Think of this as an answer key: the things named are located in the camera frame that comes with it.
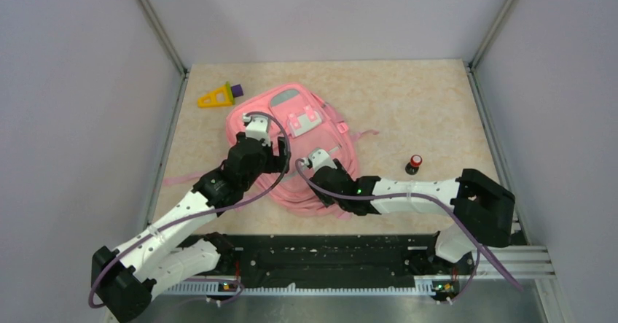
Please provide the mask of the pink student backpack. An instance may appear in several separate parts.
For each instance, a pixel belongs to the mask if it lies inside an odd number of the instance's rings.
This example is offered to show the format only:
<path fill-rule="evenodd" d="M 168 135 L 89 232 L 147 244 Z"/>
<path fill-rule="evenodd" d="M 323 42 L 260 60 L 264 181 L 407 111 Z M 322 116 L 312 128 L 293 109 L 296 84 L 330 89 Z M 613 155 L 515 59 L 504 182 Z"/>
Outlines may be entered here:
<path fill-rule="evenodd" d="M 243 114 L 257 112 L 265 113 L 270 118 L 269 134 L 274 153 L 278 152 L 277 138 L 286 135 L 292 154 L 289 171 L 267 195 L 300 216 L 333 214 L 348 218 L 350 213 L 339 206 L 322 204 L 302 178 L 303 175 L 312 176 L 313 172 L 297 167 L 296 162 L 316 149 L 324 149 L 332 158 L 338 159 L 350 174 L 358 176 L 359 164 L 353 144 L 359 136 L 351 133 L 344 119 L 322 98 L 300 84 L 290 83 L 253 97 L 228 114 L 226 133 L 231 146 L 236 143 L 237 134 L 245 134 Z M 193 174 L 188 176 L 188 180 L 197 182 L 206 173 Z"/>

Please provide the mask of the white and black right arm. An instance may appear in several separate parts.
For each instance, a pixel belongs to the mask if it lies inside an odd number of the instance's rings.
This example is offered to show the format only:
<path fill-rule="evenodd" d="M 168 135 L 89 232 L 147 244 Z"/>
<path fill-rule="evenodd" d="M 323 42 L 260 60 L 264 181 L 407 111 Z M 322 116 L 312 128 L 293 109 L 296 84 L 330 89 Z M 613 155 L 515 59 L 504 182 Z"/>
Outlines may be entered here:
<path fill-rule="evenodd" d="M 325 206 L 333 204 L 356 216 L 400 212 L 450 217 L 454 224 L 438 232 L 427 263 L 447 273 L 473 249 L 505 248 L 511 243 L 515 195 L 481 171 L 465 168 L 442 181 L 395 181 L 379 176 L 353 179 L 336 159 L 299 159 L 297 167 Z"/>

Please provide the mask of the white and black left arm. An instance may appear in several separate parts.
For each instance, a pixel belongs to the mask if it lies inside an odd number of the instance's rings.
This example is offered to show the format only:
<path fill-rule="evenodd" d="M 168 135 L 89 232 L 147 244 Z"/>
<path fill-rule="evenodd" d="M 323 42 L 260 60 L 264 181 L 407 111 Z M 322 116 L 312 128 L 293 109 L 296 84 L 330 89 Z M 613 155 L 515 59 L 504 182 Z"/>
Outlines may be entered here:
<path fill-rule="evenodd" d="M 264 139 L 236 136 L 227 159 L 202 175 L 185 196 L 150 229 L 114 249 L 102 246 L 91 260 L 88 304 L 106 308 L 118 322 L 140 316 L 155 297 L 154 269 L 202 225 L 229 210 L 253 203 L 289 171 L 289 138 L 277 138 L 278 152 Z"/>

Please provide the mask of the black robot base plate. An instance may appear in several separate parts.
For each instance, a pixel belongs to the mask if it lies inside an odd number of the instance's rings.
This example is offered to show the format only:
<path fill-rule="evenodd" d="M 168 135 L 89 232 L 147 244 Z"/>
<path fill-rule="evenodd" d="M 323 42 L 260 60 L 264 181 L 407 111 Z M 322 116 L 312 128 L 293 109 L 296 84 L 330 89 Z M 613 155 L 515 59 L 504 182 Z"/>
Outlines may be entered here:
<path fill-rule="evenodd" d="M 205 276 L 240 279 L 248 289 L 412 288 L 424 276 L 463 278 L 474 267 L 472 253 L 451 263 L 435 255 L 434 235 L 208 235 L 180 245 L 213 241 L 223 247 L 216 267 Z"/>

